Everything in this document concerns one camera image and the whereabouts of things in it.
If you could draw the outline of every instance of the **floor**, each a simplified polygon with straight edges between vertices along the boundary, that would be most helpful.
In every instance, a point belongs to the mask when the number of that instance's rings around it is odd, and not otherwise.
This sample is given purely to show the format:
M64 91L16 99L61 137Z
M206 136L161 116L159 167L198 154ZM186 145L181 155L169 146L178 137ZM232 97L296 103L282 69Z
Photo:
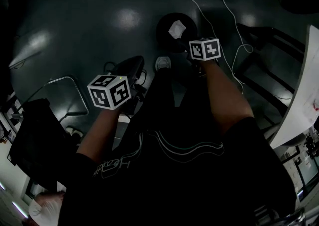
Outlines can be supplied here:
M235 23L222 0L195 0L223 45L225 56L232 62L240 45ZM239 23L248 26L270 26L293 38L305 42L307 25L319 27L318 14L295 15L286 12L278 0L225 0ZM93 106L87 84L102 74L107 61L115 63L135 55L145 59L148 73L147 88L154 76L154 62L158 56L169 55L175 69L174 91L176 104L192 79L190 63L185 54L172 54L162 50L155 39L158 21L166 14L180 12L191 17L203 37L213 36L210 26L190 0L28 0L24 19L19 25L13 63L29 58L23 67L11 71L13 87L21 101L50 79L72 75L89 106L85 117L67 118L63 126L72 125L87 132L100 112ZM235 68L247 56L240 51ZM295 87L301 65L274 48L267 47L263 59L268 68ZM223 59L221 67L231 76ZM291 94L274 83L258 68L252 67L247 76L266 87L274 95L290 98ZM274 122L281 117L269 103L244 87L244 95L251 104L261 128L268 126L266 114ZM67 111L82 110L72 83L63 81L46 87L35 98L48 98L58 119Z

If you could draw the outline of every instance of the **desk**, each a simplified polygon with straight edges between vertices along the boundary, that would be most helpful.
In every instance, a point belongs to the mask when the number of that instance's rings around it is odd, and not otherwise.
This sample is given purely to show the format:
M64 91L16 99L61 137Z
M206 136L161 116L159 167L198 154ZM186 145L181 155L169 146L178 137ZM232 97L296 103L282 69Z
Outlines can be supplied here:
M311 127L319 110L319 30L308 27L306 50L297 88L270 146L276 148Z

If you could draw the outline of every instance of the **person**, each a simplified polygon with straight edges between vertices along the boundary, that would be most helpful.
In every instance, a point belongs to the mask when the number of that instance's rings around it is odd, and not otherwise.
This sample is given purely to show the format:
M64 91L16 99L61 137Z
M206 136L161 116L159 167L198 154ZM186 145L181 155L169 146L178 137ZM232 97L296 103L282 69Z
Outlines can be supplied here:
M29 217L22 221L24 226L57 226L64 197L63 191L42 192L35 196L29 206Z
M251 107L219 66L201 65L179 108L170 59L157 59L145 100L115 150L120 109L103 110L70 168L59 225L255 225L255 209L294 211L294 185Z

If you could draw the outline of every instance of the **shoe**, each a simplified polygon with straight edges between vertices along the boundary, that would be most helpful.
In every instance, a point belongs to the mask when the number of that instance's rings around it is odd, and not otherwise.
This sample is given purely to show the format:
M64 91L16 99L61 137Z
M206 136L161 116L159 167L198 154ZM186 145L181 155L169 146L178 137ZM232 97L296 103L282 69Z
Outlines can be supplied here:
M70 135L78 134L80 137L83 136L83 133L81 131L76 130L75 128L72 128L70 126L66 127L65 131L68 132Z
M171 68L171 60L168 56L159 56L155 62L156 72L162 68Z

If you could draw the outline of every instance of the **cable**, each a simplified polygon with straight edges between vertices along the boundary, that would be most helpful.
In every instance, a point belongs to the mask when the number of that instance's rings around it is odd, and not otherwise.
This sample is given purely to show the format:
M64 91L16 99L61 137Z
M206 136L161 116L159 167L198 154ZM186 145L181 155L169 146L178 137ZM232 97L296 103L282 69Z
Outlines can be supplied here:
M153 136L153 137L155 137L155 138L157 139L157 141L159 142L159 146L161 147L161 149L163 150L163 152L164 152L170 159L172 159L172 160L174 160L174 161L176 161L176 162L180 162L180 163L188 163L188 162L191 162L191 161L193 161L194 159L196 159L198 156L200 156L200 155L202 155L202 154L205 154L205 153L212 153L212 154L214 154L214 155L216 155L216 156L221 156L221 155L224 154L224 151L223 151L221 154L217 154L217 153L214 153L214 152L203 152L203 153L200 153L200 154L196 155L194 158L192 158L192 159L190 159L190 160L188 160L188 161L179 161L179 160L176 160L176 159L172 158L172 157L164 150L164 148L162 147L163 143L161 142L161 140L160 140L156 135L152 135L152 134L150 134L150 133L148 133L148 135L149 135L149 136Z
M199 9L199 12L201 13L201 15L203 16L203 18L210 24L211 28L213 29L213 33L214 33L214 38L216 38L216 34L215 34L215 31L214 31L214 27L213 25L211 24L211 22L209 22L209 20L206 18L206 16L204 15L204 13L201 11L201 8L199 7L199 5L197 4L197 2L195 2L194 0L191 0L194 4L196 4L196 6L198 7Z
M275 96L275 97L277 97L277 98L279 98L279 99L283 99L283 100L291 100L291 98L283 98L283 97L279 97L279 96L276 96L276 95L274 95L274 94L272 94L273 96Z
M142 84L140 84L141 86L143 86L143 85L144 85L144 83L145 83L145 81L146 81L146 76L147 76L146 70L143 70L142 72L145 74L145 77L144 77L144 81L143 81L143 83L142 83Z
M32 97L34 97L42 88L44 88L47 85L48 85L48 83L45 83L42 87L38 88L32 95L30 95L28 97L28 99L25 100L25 102L23 104L20 105L20 107L18 109L16 109L16 111L14 113L17 113Z
M213 31L213 34L214 34L214 38L217 38L217 35L216 35L216 33L215 33L215 30L214 30L214 27L213 27L212 23L206 18L206 16L204 15L203 11L202 11L201 8L199 7L198 3L195 2L194 0L191 0L191 1L192 1L194 4L196 4L196 6L197 6L197 8L199 9L199 12L201 13L201 15L202 15L202 16L204 17L204 19L210 24L210 26L211 26L211 28L212 28L212 31ZM235 59L236 59L236 57L237 57L238 51L239 51L239 49L240 49L241 47L244 47L244 49L247 51L247 53L252 53L252 52L253 52L253 47L252 47L251 45L249 45L249 44L244 44L243 39L242 39L242 37L241 37L241 35L240 35L240 33L239 33L239 30L238 30L238 28L237 28L237 20L236 20L235 15L234 15L233 12L229 9L229 7L227 6L225 0L222 0L222 1L223 1L224 5L226 6L226 8L228 9L228 11L232 14L232 16L233 16L233 18L234 18L236 31L237 31L237 33L238 33L238 35L239 35L239 38L240 38L240 41L241 41L242 45L239 46L238 49L237 49L237 52L236 52L236 55L235 55L235 58L234 58L232 67L230 67L230 65L229 65L229 63L228 63L228 61L227 61L227 59L226 59L226 57L225 57L224 50L223 50L223 47L222 47L221 43L219 43L219 44L220 44L220 48L221 48L221 53L222 53L222 55L223 55L223 57L224 57L224 60L225 60L225 62L226 62L226 64L227 64L229 70L231 71L231 74L232 74L233 78L240 84L240 86L241 86L241 88L242 88L242 94L243 94L243 93L244 93L244 87L243 87L242 84L244 84L244 83L241 82L241 81L235 76L235 74L234 74L234 72L233 72L233 66L234 66ZM251 47L251 51L247 50L245 46Z
M17 64L14 64L13 66L10 67L10 70L16 69L19 70L20 68L22 68L24 66L26 59L18 62Z
M61 123L64 119L66 119L67 118L67 116L66 115L64 115L60 120L59 120L59 123Z
M128 114L125 113L125 116L128 117L130 120L132 119Z
M155 132L155 133L158 135L158 137L160 138L160 136L159 136L159 134L157 133L157 131L155 131L155 130L152 130L152 131ZM164 135L161 133L160 130L159 130L159 133L160 133L161 137L164 139L164 141L165 141L168 145L170 145L170 146L172 146L172 147L174 147L174 148L176 148L176 149L180 149L180 150L193 149L193 148L195 148L197 145L200 145L200 144L208 144L208 145L205 145L205 146L210 146L210 147L213 147L213 148L216 148L216 149L220 149L220 148L223 147L223 143L220 143L220 145L219 145L218 147L215 147L215 146L213 146L213 144L215 144L215 143L212 143L212 142L202 142L202 143L195 144L194 146L191 146L191 147L188 147L188 148L181 148L181 147L174 146L173 144L170 144L170 143L165 139Z
M236 17L235 17L235 15L234 15L234 13L233 13L233 12L229 9L229 7L227 6L225 0L222 0L222 1L223 1L223 3L224 3L225 7L228 9L228 11L233 15L234 21L235 21L236 31L237 31L237 33L238 33L238 35L239 35L241 44L244 45L243 39L242 39L242 37L241 37L241 35L240 35L240 33L239 33L239 30L238 30L238 28L237 28L237 20L236 20ZM245 51L247 51L247 53L252 53L252 52L253 52L253 51L248 51L248 50L245 48L245 46L244 46L244 49L245 49Z

